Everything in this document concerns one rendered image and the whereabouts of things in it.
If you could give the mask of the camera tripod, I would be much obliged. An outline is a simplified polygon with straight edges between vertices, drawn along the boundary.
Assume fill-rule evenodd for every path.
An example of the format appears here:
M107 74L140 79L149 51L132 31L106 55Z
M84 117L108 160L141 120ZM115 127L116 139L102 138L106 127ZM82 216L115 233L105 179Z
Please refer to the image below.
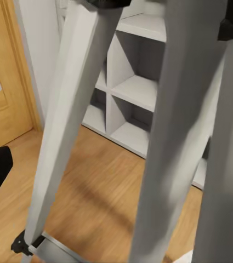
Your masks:
M43 231L123 8L69 0L25 230L44 263L89 263ZM166 47L128 263L163 263L212 136L193 250L174 263L233 263L233 0L167 0Z

